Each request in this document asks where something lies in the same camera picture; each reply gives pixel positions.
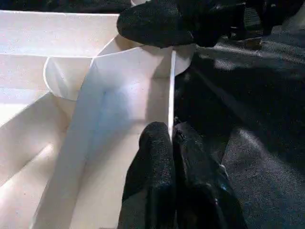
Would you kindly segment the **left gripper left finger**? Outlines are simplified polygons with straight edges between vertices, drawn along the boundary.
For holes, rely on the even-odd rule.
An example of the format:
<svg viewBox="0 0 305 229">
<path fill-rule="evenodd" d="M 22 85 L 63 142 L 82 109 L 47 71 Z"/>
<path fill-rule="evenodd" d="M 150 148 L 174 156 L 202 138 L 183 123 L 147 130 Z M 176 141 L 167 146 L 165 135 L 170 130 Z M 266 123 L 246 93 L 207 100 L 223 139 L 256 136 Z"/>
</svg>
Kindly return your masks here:
<svg viewBox="0 0 305 229">
<path fill-rule="evenodd" d="M 126 174 L 120 229 L 172 229 L 176 211 L 173 146 L 163 122 L 148 124 Z"/>
</svg>

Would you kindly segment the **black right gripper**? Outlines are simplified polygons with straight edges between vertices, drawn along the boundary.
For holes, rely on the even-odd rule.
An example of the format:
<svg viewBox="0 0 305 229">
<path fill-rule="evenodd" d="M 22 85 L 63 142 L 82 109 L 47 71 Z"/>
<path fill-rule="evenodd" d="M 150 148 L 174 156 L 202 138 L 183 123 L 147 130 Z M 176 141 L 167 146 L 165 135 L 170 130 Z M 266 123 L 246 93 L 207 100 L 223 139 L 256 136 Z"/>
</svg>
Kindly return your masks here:
<svg viewBox="0 0 305 229">
<path fill-rule="evenodd" d="M 230 40 L 246 40 L 270 35 L 274 26 L 300 10 L 299 0 L 243 0 L 234 13 Z"/>
</svg>

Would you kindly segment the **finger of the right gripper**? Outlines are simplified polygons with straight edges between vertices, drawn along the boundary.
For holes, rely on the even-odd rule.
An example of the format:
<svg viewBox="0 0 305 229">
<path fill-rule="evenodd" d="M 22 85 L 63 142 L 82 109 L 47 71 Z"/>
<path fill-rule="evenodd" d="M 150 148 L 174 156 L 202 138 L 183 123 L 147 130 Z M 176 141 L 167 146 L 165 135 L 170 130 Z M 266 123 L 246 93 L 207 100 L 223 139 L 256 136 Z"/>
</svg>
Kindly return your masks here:
<svg viewBox="0 0 305 229">
<path fill-rule="evenodd" d="M 159 48 L 213 47 L 241 20 L 244 0 L 151 0 L 121 12 L 119 34 Z"/>
</svg>

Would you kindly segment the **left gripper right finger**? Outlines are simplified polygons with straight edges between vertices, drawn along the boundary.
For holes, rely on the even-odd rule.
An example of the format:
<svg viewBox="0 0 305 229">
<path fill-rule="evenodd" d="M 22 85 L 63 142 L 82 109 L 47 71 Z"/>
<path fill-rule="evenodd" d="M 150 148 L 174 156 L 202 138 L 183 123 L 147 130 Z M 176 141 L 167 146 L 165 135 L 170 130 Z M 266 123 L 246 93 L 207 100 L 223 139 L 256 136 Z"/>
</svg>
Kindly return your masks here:
<svg viewBox="0 0 305 229">
<path fill-rule="evenodd" d="M 180 229 L 247 228 L 225 167 L 187 122 L 174 127 L 173 158 Z"/>
</svg>

